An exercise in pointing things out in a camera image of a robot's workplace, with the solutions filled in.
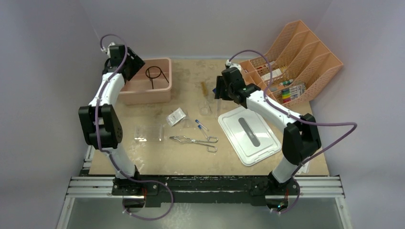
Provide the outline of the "blue capped clear syringe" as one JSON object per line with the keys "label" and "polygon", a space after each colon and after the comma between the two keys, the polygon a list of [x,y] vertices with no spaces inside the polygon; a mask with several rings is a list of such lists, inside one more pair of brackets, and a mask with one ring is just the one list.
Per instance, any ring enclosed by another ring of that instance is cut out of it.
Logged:
{"label": "blue capped clear syringe", "polygon": [[220,116],[220,111],[221,111],[221,92],[220,89],[214,88],[214,100],[216,101],[216,107],[215,107],[215,118],[218,119]]}

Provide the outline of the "pink plastic bin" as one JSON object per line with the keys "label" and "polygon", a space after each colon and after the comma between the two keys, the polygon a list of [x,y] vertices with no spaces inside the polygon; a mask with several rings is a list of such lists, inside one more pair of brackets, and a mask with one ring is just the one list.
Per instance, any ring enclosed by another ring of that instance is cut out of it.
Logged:
{"label": "pink plastic bin", "polygon": [[165,103],[171,100],[172,62],[170,58],[148,59],[118,95],[126,105]]}

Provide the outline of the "white packet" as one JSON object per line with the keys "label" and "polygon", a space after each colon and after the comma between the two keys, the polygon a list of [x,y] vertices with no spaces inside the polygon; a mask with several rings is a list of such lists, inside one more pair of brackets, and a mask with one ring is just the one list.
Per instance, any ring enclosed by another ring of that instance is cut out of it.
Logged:
{"label": "white packet", "polygon": [[178,108],[166,117],[166,121],[168,125],[172,127],[180,122],[182,119],[184,119],[186,116],[186,113],[181,108]]}

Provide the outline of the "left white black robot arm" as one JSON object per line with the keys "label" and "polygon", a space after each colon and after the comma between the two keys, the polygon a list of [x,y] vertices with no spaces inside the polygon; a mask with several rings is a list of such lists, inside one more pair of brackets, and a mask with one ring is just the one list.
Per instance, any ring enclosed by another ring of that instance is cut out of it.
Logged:
{"label": "left white black robot arm", "polygon": [[123,44],[111,43],[102,50],[108,54],[102,71],[102,83],[91,102],[79,108],[78,116],[85,142],[104,153],[115,169],[114,188],[137,195],[142,190],[143,182],[121,144],[123,128],[114,105],[121,89],[145,63]]}

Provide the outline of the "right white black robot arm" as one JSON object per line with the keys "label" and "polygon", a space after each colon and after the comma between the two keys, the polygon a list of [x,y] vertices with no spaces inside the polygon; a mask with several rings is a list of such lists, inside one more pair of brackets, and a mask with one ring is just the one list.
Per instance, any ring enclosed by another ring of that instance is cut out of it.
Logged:
{"label": "right white black robot arm", "polygon": [[239,69],[230,67],[216,77],[215,99],[233,101],[270,121],[283,133],[279,164],[269,174],[268,188],[280,194],[296,174],[304,159],[321,148],[321,140],[313,115],[293,112],[271,99],[253,83],[246,84]]}

